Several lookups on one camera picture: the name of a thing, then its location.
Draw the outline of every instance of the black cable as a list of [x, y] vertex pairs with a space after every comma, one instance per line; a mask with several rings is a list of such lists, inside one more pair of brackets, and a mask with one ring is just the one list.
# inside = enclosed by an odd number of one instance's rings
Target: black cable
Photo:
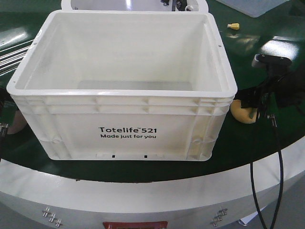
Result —
[[[265, 81], [262, 86], [263, 88], [267, 85], [266, 83], [267, 81]], [[255, 119], [255, 129], [254, 129], [254, 135], [257, 136], [258, 134], [258, 119], [260, 118], [260, 116], [266, 116], [266, 112], [267, 112], [267, 108], [270, 105], [270, 100], [271, 100], [271, 93], [268, 92], [265, 101], [263, 101], [263, 97], [264, 97], [264, 90], [261, 90], [260, 93], [260, 103], [257, 107], [257, 114], [256, 114], [256, 119]], [[270, 229], [273, 229], [275, 226], [275, 222], [276, 222], [276, 218], [277, 218], [277, 214], [280, 208], [280, 204], [281, 204], [281, 200], [282, 200], [282, 195], [283, 195], [283, 188], [284, 188], [284, 166], [283, 166], [283, 158], [282, 158], [282, 151], [281, 151], [281, 145], [280, 145], [280, 140], [279, 140], [279, 134], [277, 131], [277, 124], [276, 124], [276, 119], [275, 119], [275, 115], [272, 114], [269, 116], [269, 118], [272, 121], [272, 126], [274, 129], [274, 136], [275, 136], [275, 140], [276, 140], [276, 146], [277, 146], [277, 150], [278, 150], [278, 156], [279, 156], [279, 162], [280, 162], [280, 189], [279, 189], [279, 195], [277, 198], [277, 203], [276, 203], [276, 207], [274, 210], [274, 215], [273, 215], [273, 219], [272, 219], [272, 223], [270, 226]], [[256, 145], [256, 140], [257, 138], [254, 138], [254, 147], [253, 149], [255, 150], [255, 145]], [[255, 184], [254, 184], [254, 169], [253, 169], [253, 154], [251, 156], [251, 162], [250, 162], [250, 177], [251, 177], [251, 188], [252, 188], [252, 194], [253, 194], [253, 199], [254, 199], [254, 203], [255, 203], [255, 208], [256, 211], [258, 213], [259, 219], [262, 223], [262, 226], [264, 229], [268, 229], [266, 226], [266, 223], [264, 221], [263, 215], [261, 213], [259, 204], [258, 204], [258, 200], [257, 200], [257, 196], [256, 196], [256, 190], [255, 190]]]
[[278, 149], [278, 159], [279, 159], [279, 162], [280, 162], [280, 189], [279, 189], [278, 198], [277, 198], [277, 202], [276, 202], [276, 207], [275, 207], [275, 210], [274, 210], [273, 220], [272, 220], [270, 229], [273, 229], [274, 226], [275, 226], [276, 217], [277, 217], [280, 205], [281, 205], [281, 200], [282, 200], [282, 196], [283, 196], [283, 189], [284, 189], [284, 165], [283, 165], [281, 144], [280, 144], [279, 135], [278, 135], [278, 131], [277, 131], [277, 124], [276, 124], [275, 116], [272, 117], [272, 122], [273, 122], [272, 126], [274, 128], [276, 145], [277, 145], [277, 149]]
[[[259, 118], [259, 110], [257, 111], [256, 121], [258, 120], [258, 118]], [[279, 163], [280, 163], [280, 188], [279, 188], [279, 194], [278, 194], [278, 198], [277, 198], [277, 202], [276, 202], [276, 207], [275, 207], [275, 210], [274, 210], [274, 215], [273, 215], [272, 223], [271, 223], [271, 226], [270, 226], [270, 229], [273, 229], [274, 226], [275, 226], [276, 218], [277, 218], [277, 215], [278, 215], [278, 211], [279, 211], [281, 200], [282, 200], [282, 196], [283, 196], [283, 189], [284, 189], [284, 165], [283, 165], [281, 145], [280, 145], [280, 141], [279, 141], [279, 134], [278, 134], [278, 131], [277, 131], [276, 119], [275, 119], [274, 115], [271, 115], [270, 118], [271, 118], [272, 126], [273, 126], [273, 129], [274, 129], [274, 135], [275, 135], [276, 146], [277, 146], [277, 150], [278, 150]], [[250, 162], [250, 176], [251, 176], [251, 187], [252, 187], [254, 203], [255, 203], [255, 207], [256, 207], [259, 219], [260, 219], [260, 221], [262, 223], [263, 228], [264, 229], [268, 229], [267, 226], [266, 226], [266, 223], [264, 221], [263, 215], [262, 215], [262, 213], [260, 211], [260, 207], [259, 207], [257, 196], [256, 196], [256, 190], [255, 190], [255, 185], [254, 185], [253, 161]]]

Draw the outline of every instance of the metal screw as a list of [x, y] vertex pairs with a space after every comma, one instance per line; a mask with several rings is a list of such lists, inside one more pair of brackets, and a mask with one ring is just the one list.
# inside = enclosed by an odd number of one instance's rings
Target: metal screw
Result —
[[49, 222], [52, 223], [55, 220], [55, 213], [52, 213], [49, 219]]
[[58, 219], [58, 220], [55, 221], [55, 226], [56, 226], [57, 228], [59, 228], [61, 225], [62, 225], [62, 224], [61, 224], [61, 219]]
[[212, 222], [210, 224], [212, 224], [214, 227], [217, 227], [217, 221], [215, 221], [215, 219], [212, 219]]
[[222, 209], [222, 207], [220, 207], [220, 211], [218, 211], [218, 213], [221, 213], [223, 216], [225, 216], [227, 214], [227, 211], [227, 208]]
[[45, 210], [42, 211], [43, 212], [43, 217], [48, 217], [48, 215], [50, 214], [50, 208], [46, 207]]
[[217, 221], [222, 221], [223, 220], [222, 215], [218, 215], [218, 214], [216, 214], [214, 219], [216, 219]]

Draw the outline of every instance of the yellow plastic part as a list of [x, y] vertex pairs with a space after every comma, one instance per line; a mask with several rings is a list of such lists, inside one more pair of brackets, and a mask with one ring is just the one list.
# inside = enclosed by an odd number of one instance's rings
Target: yellow plastic part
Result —
[[256, 115], [257, 115], [257, 108], [242, 108], [242, 101], [241, 100], [233, 100], [230, 106], [231, 113], [233, 117], [244, 124], [251, 124], [255, 123]]
[[228, 24], [228, 28], [232, 30], [239, 30], [239, 23]]

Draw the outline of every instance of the plastic storage box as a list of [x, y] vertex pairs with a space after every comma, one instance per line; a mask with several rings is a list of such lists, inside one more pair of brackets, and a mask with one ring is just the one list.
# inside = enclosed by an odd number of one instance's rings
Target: plastic storage box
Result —
[[208, 12], [52, 12], [8, 87], [55, 160], [211, 157], [236, 83]]

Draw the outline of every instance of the white plastic crate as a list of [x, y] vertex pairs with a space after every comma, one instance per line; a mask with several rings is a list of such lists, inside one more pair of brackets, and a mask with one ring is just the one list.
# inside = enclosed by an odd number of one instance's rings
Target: white plastic crate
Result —
[[55, 11], [8, 87], [55, 160], [211, 157], [236, 84], [202, 12]]

